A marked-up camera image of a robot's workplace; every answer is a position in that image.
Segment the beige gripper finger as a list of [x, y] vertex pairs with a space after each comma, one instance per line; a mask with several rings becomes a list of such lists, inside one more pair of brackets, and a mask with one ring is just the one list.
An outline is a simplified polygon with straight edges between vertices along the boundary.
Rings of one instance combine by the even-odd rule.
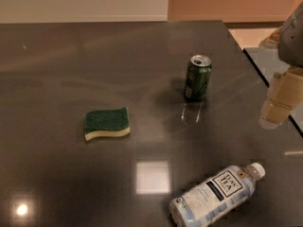
[[273, 31], [269, 36], [267, 36], [264, 40], [262, 40], [258, 46], [269, 49], [277, 48], [280, 33], [281, 28], [279, 27], [275, 31]]
[[303, 102], [303, 68], [290, 66], [284, 73], [275, 72], [267, 91], [259, 125], [265, 130], [280, 126]]

